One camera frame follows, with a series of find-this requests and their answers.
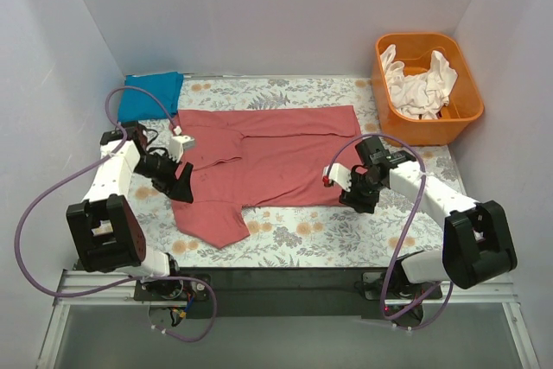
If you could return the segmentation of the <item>red t shirt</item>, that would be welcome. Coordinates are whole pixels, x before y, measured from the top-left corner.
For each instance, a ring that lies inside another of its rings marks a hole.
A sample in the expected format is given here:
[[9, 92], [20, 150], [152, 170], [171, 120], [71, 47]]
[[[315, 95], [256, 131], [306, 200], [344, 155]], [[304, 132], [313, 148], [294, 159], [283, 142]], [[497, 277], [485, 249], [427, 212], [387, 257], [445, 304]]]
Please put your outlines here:
[[172, 204], [177, 229], [218, 249], [250, 232], [245, 207], [336, 207], [340, 188], [327, 188], [323, 169], [333, 157], [357, 164], [360, 134], [350, 105], [260, 111], [181, 110], [178, 125], [196, 145], [191, 204]]

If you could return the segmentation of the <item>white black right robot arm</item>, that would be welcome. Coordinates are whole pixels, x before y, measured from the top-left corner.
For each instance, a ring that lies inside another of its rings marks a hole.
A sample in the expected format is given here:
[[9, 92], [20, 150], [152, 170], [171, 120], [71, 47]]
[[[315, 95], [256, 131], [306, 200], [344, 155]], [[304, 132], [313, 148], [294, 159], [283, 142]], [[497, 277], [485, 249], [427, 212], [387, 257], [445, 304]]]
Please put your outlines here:
[[389, 266], [392, 290], [415, 295], [425, 283], [450, 282], [470, 289], [515, 270], [518, 258], [504, 208], [453, 190], [426, 172], [413, 150], [389, 151], [378, 135], [351, 141], [359, 164], [332, 161], [323, 169], [326, 186], [338, 185], [339, 202], [357, 213], [373, 213], [382, 189], [412, 202], [442, 228], [442, 247], [397, 256]]

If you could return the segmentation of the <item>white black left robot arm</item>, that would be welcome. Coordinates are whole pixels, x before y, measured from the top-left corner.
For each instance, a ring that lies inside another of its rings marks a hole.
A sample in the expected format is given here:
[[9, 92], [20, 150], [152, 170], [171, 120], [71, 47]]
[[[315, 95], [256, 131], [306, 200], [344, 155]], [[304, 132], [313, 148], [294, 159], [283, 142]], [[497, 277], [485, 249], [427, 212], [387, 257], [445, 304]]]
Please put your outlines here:
[[103, 161], [83, 201], [69, 206], [66, 218], [84, 270], [123, 272], [148, 292], [173, 300], [185, 290], [177, 263], [148, 245], [128, 195], [132, 176], [140, 175], [170, 200], [192, 203], [194, 166], [182, 157], [195, 140], [175, 128], [168, 147], [149, 150], [145, 131], [142, 124], [129, 122], [103, 134]]

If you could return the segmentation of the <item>orange plastic basket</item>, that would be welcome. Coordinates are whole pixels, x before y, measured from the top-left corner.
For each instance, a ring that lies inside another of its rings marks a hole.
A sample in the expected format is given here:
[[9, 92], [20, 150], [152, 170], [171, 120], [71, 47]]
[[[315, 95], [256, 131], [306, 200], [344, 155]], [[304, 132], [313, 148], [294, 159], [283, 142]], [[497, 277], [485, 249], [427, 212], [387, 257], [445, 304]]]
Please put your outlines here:
[[[401, 115], [392, 105], [380, 55], [390, 46], [405, 64], [404, 73], [416, 75], [430, 69], [431, 53], [442, 53], [458, 78], [450, 94], [449, 105], [440, 117], [415, 120]], [[372, 67], [372, 93], [380, 130], [414, 146], [443, 146], [452, 143], [470, 123], [478, 119], [484, 104], [457, 42], [442, 33], [413, 32], [383, 35], [375, 43]]]

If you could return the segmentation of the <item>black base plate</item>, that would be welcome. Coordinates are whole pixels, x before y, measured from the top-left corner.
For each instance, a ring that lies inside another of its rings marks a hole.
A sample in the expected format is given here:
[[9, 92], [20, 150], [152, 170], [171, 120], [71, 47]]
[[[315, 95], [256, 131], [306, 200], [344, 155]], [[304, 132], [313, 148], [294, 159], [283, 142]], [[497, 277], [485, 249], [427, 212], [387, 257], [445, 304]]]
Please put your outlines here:
[[213, 288], [218, 317], [381, 316], [383, 267], [182, 267], [180, 274]]

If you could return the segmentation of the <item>white t shirts in basket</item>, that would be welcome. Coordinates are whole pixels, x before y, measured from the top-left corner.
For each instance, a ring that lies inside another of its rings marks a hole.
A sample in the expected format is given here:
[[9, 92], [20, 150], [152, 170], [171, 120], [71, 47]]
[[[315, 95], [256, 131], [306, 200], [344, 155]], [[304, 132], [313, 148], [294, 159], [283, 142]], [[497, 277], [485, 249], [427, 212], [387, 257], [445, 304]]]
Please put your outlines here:
[[406, 118], [438, 119], [441, 109], [449, 105], [457, 72], [437, 50], [431, 52], [429, 70], [416, 75], [406, 75], [405, 63], [395, 58], [395, 44], [380, 55], [393, 107]]

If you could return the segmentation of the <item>folded blue t shirt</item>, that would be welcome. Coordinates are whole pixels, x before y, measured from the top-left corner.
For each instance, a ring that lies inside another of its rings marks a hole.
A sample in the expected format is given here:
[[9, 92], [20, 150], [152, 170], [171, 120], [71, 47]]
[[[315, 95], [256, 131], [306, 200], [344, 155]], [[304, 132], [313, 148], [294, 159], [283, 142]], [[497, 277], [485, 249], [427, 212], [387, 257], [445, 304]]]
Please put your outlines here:
[[133, 89], [123, 92], [118, 120], [130, 122], [173, 118], [178, 111], [183, 80], [184, 76], [178, 72], [127, 75], [124, 85], [133, 86]]

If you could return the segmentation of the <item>aluminium frame rail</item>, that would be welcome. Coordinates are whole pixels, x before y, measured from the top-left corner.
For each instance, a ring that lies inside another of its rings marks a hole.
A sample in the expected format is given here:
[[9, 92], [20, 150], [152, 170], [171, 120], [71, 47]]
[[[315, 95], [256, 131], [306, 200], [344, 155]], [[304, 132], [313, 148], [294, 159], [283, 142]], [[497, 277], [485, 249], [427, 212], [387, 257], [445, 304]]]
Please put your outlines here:
[[[185, 269], [187, 278], [200, 280], [184, 282], [161, 281], [124, 281], [120, 273], [87, 273], [82, 270], [63, 271], [57, 291], [63, 295], [74, 295], [84, 291], [107, 289], [72, 297], [68, 300], [120, 298], [135, 302], [173, 302], [185, 304], [190, 296], [195, 302], [208, 300], [207, 285], [211, 285], [219, 300], [223, 295], [353, 295], [353, 298], [365, 298], [377, 301], [384, 287], [384, 269], [380, 268], [196, 268]], [[426, 297], [428, 302], [440, 302], [448, 292], [448, 282], [430, 292], [431, 283], [406, 283], [399, 277], [392, 277], [386, 291], [386, 303], [403, 305]], [[512, 283], [507, 277], [496, 277], [491, 281], [476, 285], [470, 289], [454, 286], [450, 301], [452, 303], [502, 303], [516, 302]]]

